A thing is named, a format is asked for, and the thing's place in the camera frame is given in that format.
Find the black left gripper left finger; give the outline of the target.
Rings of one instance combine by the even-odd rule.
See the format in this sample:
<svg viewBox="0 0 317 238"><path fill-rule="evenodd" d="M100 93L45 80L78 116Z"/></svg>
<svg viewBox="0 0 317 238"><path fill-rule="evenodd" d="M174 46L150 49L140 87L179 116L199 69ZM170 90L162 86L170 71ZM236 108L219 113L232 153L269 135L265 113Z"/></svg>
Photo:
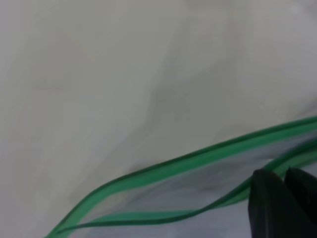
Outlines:
<svg viewBox="0 0 317 238"><path fill-rule="evenodd" d="M253 173L248 214L253 238L306 238L307 216L283 180L266 170Z"/></svg>

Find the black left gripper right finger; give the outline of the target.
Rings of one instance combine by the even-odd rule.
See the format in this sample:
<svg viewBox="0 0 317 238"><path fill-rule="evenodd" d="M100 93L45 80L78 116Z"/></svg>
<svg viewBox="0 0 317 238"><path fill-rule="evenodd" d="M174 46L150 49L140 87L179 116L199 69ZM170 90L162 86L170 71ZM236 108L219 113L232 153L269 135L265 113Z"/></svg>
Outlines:
<svg viewBox="0 0 317 238"><path fill-rule="evenodd" d="M285 238L315 238L317 236L317 178L297 168L289 168L285 179L287 199Z"/></svg>

